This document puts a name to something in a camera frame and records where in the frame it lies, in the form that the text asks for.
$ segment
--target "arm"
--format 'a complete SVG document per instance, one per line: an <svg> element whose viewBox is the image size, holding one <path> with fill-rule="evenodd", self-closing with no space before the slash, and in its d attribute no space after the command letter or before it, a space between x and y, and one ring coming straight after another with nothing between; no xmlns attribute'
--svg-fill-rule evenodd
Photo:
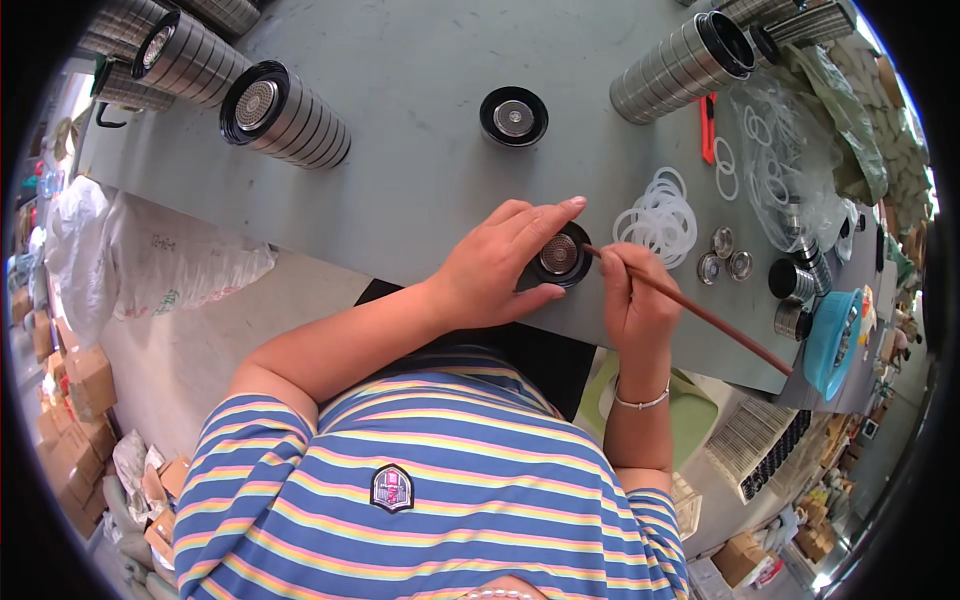
<svg viewBox="0 0 960 600"><path fill-rule="evenodd" d="M627 275L626 264L677 289L648 249L613 244L602 250L607 331L620 354L617 394L630 404L656 400L670 380L670 336L681 307ZM624 492L656 488L670 494L673 438L669 400L641 410L614 403L607 418L604 453Z"/></svg>
<svg viewBox="0 0 960 600"><path fill-rule="evenodd" d="M523 267L586 200L531 206L510 200L453 249L425 282L302 325L254 350L229 394L265 394L316 422L318 405L453 329L515 321L564 288L516 293Z"/></svg>

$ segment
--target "pearl necklace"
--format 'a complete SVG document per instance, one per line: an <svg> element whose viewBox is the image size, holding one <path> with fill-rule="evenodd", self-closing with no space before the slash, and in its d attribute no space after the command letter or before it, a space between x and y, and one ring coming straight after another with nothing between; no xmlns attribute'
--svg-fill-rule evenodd
<svg viewBox="0 0 960 600"><path fill-rule="evenodd" d="M518 600L534 600L528 593L515 589L483 588L460 596L459 600L480 600L481 598L518 598Z"/></svg>

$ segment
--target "blue plastic basket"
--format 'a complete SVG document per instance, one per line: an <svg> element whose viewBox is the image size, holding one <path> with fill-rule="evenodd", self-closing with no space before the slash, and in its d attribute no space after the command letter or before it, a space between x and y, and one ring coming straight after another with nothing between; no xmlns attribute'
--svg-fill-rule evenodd
<svg viewBox="0 0 960 600"><path fill-rule="evenodd" d="M830 292L826 295L817 312L813 315L813 327L806 339L804 350L804 377L817 392L830 402L840 389L847 371L857 354L856 340L860 332L860 320L863 312L863 292ZM857 307L856 320L851 325L851 347L838 367L833 366L840 338L847 325L847 315L851 306Z"/></svg>

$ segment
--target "shirt logo patch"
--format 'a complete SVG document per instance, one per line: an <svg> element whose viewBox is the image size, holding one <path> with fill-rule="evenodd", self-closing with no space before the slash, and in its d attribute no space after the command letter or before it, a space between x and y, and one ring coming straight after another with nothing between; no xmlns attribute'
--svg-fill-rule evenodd
<svg viewBox="0 0 960 600"><path fill-rule="evenodd" d="M405 470L394 464L381 467L370 483L370 503L391 515L414 507L414 484Z"/></svg>

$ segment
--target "brush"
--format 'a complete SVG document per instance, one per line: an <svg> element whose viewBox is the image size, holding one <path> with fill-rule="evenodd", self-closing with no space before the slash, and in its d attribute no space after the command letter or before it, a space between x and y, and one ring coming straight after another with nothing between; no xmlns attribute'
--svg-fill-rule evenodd
<svg viewBox="0 0 960 600"><path fill-rule="evenodd" d="M600 251L597 250L594 246L590 244L581 244L581 246L583 247L584 252L588 254L592 254L597 258L601 258ZM793 373L793 369L790 367L790 365L787 365L782 360L780 360L776 354L774 354L767 348L764 348L763 346L755 342L753 339L748 337L747 334L745 334L743 331L740 331L733 325L728 324L723 319L721 319L720 317L717 317L710 311L706 310L706 308L694 302L693 300L687 298L680 292L673 290L671 288L668 288L667 286L663 285L659 281L643 273L640 269L631 267L630 265L626 265L626 267L627 267L627 274L630 277L637 279L638 281L640 281L641 283L649 287L654 288L655 290L657 290L664 296L667 296L672 301L676 302L677 304L687 309L694 315L700 317L701 319L713 325L717 329L720 329L721 331L726 333L728 336L733 338L733 340L737 342L740 346L746 348L753 354L756 354L757 356L762 358L764 361L767 362L767 364L769 364L771 367L773 367L777 371L787 376L790 376L790 374Z"/></svg>

